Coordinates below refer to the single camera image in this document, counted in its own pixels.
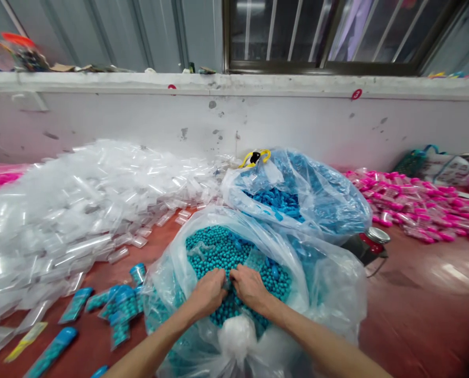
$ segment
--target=jar lid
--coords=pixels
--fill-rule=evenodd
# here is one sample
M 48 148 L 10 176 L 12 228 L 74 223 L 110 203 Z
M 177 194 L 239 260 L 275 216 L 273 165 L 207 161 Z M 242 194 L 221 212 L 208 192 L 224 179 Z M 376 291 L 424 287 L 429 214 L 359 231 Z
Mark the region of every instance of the jar lid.
M 378 244 L 386 244 L 390 241 L 390 235 L 376 227 L 369 227 L 366 231 L 366 236 Z

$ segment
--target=corrugated metal wall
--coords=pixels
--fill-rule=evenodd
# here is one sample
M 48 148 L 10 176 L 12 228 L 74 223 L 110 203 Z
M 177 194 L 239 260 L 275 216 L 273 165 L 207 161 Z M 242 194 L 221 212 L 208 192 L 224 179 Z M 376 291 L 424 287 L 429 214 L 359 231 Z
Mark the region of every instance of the corrugated metal wall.
M 7 0 L 50 64 L 222 71 L 222 0 Z M 0 33 L 17 30 L 0 0 Z

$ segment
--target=window bar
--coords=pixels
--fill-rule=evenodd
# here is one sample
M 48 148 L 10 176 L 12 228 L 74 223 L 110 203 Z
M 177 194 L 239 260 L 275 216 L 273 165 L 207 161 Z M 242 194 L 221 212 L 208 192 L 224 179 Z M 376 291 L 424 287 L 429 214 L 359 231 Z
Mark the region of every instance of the window bar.
M 246 0 L 245 60 L 248 60 L 248 43 L 250 41 L 251 17 L 252 17 L 252 0 Z
M 313 37 L 313 44 L 311 45 L 311 51 L 309 52 L 308 62 L 313 61 L 313 57 L 315 55 L 315 48 L 318 42 L 318 35 L 320 34 L 320 30 L 322 29 L 322 24 L 324 23 L 324 19 L 326 19 L 326 15 L 330 12 L 332 0 L 325 0 L 324 4 L 322 5 L 322 10 L 320 11 L 320 17 L 318 18 L 317 30 L 315 30 L 315 36 Z
M 7 0 L 1 0 L 1 4 L 5 8 L 8 16 L 10 17 L 10 20 L 14 24 L 14 26 L 17 29 L 17 31 L 19 32 L 19 34 L 21 34 L 23 37 L 28 38 L 28 35 L 26 34 L 23 26 L 20 24 L 19 19 L 15 15 L 14 10 L 12 9 L 12 7 L 8 3 L 8 1 Z
M 369 27 L 369 24 L 371 23 L 372 15 L 374 14 L 376 7 L 378 6 L 378 3 L 379 3 L 379 0 L 374 0 L 374 3 L 372 3 L 371 10 L 369 11 L 369 15 L 367 16 L 367 19 L 366 19 L 366 24 L 364 25 L 364 29 L 362 29 L 362 34 L 360 35 L 359 42 L 357 43 L 357 47 L 355 48 L 355 52 L 353 53 L 351 61 L 355 61 L 355 57 L 357 56 L 357 53 L 359 52 L 360 45 L 362 44 L 364 36 L 366 35 L 367 28 Z
M 271 23 L 269 25 L 269 38 L 267 40 L 266 60 L 269 60 L 271 57 L 271 46 L 273 45 L 273 32 L 275 31 L 276 4 L 278 4 L 278 0 L 273 0 L 273 9 L 271 10 Z
M 395 18 L 397 17 L 397 13 L 399 13 L 399 10 L 401 9 L 403 1 L 404 0 L 399 0 L 399 2 L 397 3 L 397 6 L 393 10 L 392 17 L 390 17 L 390 20 L 388 21 L 387 27 L 385 28 L 385 31 L 383 32 L 383 35 L 381 36 L 380 42 L 378 43 L 378 47 L 376 48 L 376 52 L 374 53 L 374 56 L 372 57 L 371 62 L 374 62 L 376 58 L 378 57 L 378 54 L 381 50 L 381 46 L 385 42 L 388 32 L 392 28 L 393 22 L 395 21 Z
M 297 34 L 297 26 L 299 25 L 299 18 L 301 17 L 302 7 L 303 7 L 303 0 L 299 0 L 299 4 L 297 4 L 296 20 L 294 21 L 294 30 L 292 31 L 292 39 L 290 40 L 290 48 L 288 50 L 287 61 L 290 61 L 292 59 L 292 51 L 294 50 L 294 43 L 296 41 L 296 34 Z
M 429 2 L 429 0 L 423 0 L 422 1 L 422 4 L 420 5 L 420 9 L 418 9 L 418 12 L 414 15 L 413 22 L 409 26 L 408 31 L 406 32 L 406 35 L 404 35 L 404 38 L 402 39 L 401 44 L 399 45 L 399 48 L 397 49 L 397 51 L 395 52 L 395 55 L 393 56 L 392 63 L 395 63 L 395 61 L 399 57 L 399 54 L 401 53 L 402 48 L 404 47 L 406 41 L 409 38 L 409 35 L 411 34 L 411 32 L 414 29 L 414 25 L 416 25 L 416 22 L 418 21 L 418 19 L 422 15 L 423 10 L 425 9 L 425 6 L 427 5 L 428 2 Z

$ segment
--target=yellow bag handle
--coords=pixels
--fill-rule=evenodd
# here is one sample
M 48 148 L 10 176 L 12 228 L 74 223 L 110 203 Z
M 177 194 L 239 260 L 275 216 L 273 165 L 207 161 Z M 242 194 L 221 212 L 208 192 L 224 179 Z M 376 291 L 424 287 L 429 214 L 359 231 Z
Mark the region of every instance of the yellow bag handle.
M 245 156 L 245 160 L 243 160 L 243 164 L 241 164 L 238 168 L 244 168 L 246 162 L 249 161 L 249 160 L 252 158 L 252 156 L 254 155 L 254 152 L 258 152 L 258 153 L 260 154 L 259 160 L 262 158 L 262 156 L 265 155 L 264 158 L 262 159 L 262 162 L 263 162 L 264 164 L 269 160 L 269 158 L 271 158 L 271 151 L 270 151 L 270 150 L 258 150 L 258 151 L 256 150 L 256 151 L 253 151 L 253 152 L 247 154 L 247 156 Z M 255 167 L 255 164 L 256 164 L 256 163 L 257 163 L 257 162 L 255 162 L 255 163 L 249 163 L 249 164 L 247 165 L 247 167 Z

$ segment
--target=window frame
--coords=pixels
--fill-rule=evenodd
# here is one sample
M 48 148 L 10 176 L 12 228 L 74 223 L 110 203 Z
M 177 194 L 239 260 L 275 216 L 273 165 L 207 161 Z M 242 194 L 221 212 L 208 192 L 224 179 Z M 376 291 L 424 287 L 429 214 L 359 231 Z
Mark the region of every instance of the window frame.
M 269 75 L 353 75 L 353 76 L 419 76 L 441 43 L 446 31 L 469 0 L 450 0 L 409 63 L 356 62 L 328 60 L 342 10 L 347 0 L 334 0 L 316 51 L 315 62 L 276 60 L 231 60 L 231 5 L 235 0 L 222 1 L 224 29 L 224 73 Z

